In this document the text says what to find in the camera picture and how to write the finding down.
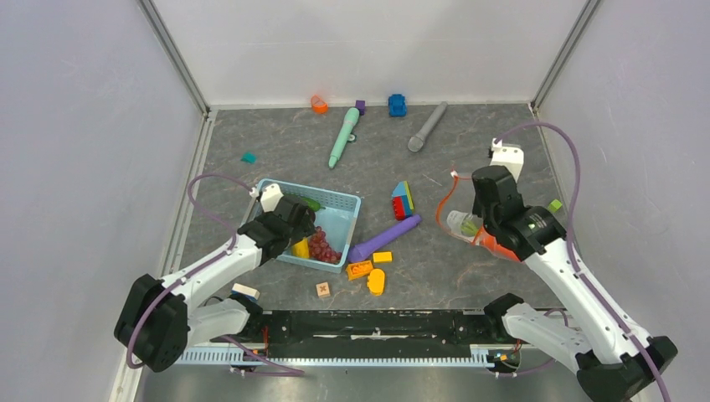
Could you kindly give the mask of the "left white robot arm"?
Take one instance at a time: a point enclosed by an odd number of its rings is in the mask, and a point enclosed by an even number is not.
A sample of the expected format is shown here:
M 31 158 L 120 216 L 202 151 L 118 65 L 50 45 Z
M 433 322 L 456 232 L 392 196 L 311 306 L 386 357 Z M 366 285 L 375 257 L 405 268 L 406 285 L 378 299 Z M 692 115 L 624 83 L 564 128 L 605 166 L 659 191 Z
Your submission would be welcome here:
M 264 195 L 260 203 L 261 214 L 195 264 L 162 278 L 145 274 L 133 282 L 114 329 L 126 348 L 129 368 L 159 373 L 197 343 L 223 335 L 248 342 L 262 333 L 260 308 L 246 297 L 205 303 L 222 286 L 315 233 L 315 212 L 296 196 Z

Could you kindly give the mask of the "clear orange zip bag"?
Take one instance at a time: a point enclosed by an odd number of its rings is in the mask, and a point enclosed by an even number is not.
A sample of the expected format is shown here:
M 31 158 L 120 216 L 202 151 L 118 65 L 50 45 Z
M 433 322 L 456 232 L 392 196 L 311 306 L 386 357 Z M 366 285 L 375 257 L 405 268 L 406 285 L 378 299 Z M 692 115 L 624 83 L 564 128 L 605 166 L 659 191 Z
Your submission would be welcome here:
M 509 249 L 500 245 L 494 236 L 490 235 L 483 227 L 483 223 L 472 213 L 464 211 L 451 210 L 442 222 L 441 213 L 444 211 L 450 197 L 456 191 L 460 181 L 470 181 L 470 179 L 462 178 L 456 170 L 452 170 L 450 175 L 453 179 L 452 187 L 449 192 L 439 201 L 435 211 L 435 221 L 439 227 L 448 235 L 466 242 L 469 245 L 482 247 L 488 250 L 492 255 L 504 260 L 519 263 L 520 260 Z

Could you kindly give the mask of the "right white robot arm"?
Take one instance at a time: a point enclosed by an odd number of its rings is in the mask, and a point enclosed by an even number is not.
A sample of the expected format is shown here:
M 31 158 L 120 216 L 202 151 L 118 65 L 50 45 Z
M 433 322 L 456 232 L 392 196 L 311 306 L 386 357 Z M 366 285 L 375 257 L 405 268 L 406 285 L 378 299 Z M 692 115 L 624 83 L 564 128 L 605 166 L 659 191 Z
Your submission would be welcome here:
M 612 300 L 575 251 L 570 232 L 544 207 L 523 202 L 506 167 L 480 168 L 471 179 L 472 212 L 484 230 L 545 282 L 579 327 L 574 331 L 507 293 L 485 307 L 485 334 L 546 353 L 593 401 L 624 401 L 651 383 L 670 400 L 661 374 L 677 355 L 672 340 L 651 336 Z

